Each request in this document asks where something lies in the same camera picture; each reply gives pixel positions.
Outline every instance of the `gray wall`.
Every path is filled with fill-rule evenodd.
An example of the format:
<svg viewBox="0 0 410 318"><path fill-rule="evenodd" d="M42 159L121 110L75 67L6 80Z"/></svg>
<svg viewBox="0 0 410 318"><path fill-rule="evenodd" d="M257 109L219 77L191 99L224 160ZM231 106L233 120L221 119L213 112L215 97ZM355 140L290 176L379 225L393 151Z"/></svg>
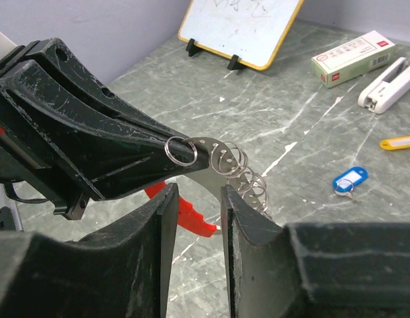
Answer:
<svg viewBox="0 0 410 318"><path fill-rule="evenodd" d="M0 0L0 31L17 44L61 38L109 83L174 35L189 0Z"/></svg>
<svg viewBox="0 0 410 318"><path fill-rule="evenodd" d="M305 0L298 17L410 43L410 0Z"/></svg>
<svg viewBox="0 0 410 318"><path fill-rule="evenodd" d="M109 83L179 28L189 0L2 0L0 30L17 44L57 36ZM305 0L299 18L410 42L410 0Z"/></svg>

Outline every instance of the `screw hole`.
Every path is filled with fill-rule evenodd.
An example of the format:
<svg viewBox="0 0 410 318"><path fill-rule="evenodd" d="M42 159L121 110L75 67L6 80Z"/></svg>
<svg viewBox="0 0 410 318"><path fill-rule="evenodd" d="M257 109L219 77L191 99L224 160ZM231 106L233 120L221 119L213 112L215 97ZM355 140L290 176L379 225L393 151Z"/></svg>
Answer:
<svg viewBox="0 0 410 318"><path fill-rule="evenodd" d="M85 202L85 200L81 200L79 203L79 207L81 207L82 209L85 209L87 207L87 202Z"/></svg>
<svg viewBox="0 0 410 318"><path fill-rule="evenodd" d="M115 94L112 93L112 92L110 91L110 89L107 88L107 87L102 87L102 88L101 88L101 92L102 92L102 93L104 94L104 96L106 96L106 97L109 97L109 98L114 98L114 97L115 97Z"/></svg>
<svg viewBox="0 0 410 318"><path fill-rule="evenodd" d="M61 61L64 61L64 62L68 61L68 55L66 55L65 51L63 51L61 48L56 49L56 56Z"/></svg>

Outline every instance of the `box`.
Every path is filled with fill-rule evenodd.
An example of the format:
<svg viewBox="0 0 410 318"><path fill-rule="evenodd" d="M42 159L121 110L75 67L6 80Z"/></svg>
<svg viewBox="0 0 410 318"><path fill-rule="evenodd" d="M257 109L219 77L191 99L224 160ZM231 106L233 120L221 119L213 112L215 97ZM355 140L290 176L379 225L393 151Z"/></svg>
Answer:
<svg viewBox="0 0 410 318"><path fill-rule="evenodd" d="M315 75L327 87L389 64L394 59L395 44L376 31L312 58Z"/></svg>

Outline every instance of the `whiteboard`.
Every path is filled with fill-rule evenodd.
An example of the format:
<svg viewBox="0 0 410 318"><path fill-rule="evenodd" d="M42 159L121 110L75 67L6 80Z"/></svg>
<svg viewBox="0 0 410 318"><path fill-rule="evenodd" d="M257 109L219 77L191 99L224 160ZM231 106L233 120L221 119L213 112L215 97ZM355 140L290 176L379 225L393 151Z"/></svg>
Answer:
<svg viewBox="0 0 410 318"><path fill-rule="evenodd" d="M276 57L304 0L191 0L180 40L266 70Z"/></svg>

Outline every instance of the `key tag label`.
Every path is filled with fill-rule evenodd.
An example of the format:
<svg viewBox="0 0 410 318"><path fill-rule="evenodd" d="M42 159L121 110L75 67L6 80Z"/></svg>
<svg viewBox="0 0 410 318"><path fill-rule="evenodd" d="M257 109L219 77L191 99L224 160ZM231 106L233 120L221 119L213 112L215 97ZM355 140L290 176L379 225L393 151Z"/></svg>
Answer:
<svg viewBox="0 0 410 318"><path fill-rule="evenodd" d="M333 180L333 188L340 193L351 192L358 184L368 179L368 172L363 167L355 166Z"/></svg>
<svg viewBox="0 0 410 318"><path fill-rule="evenodd" d="M398 150L410 148L410 136L385 139L380 142L384 150Z"/></svg>

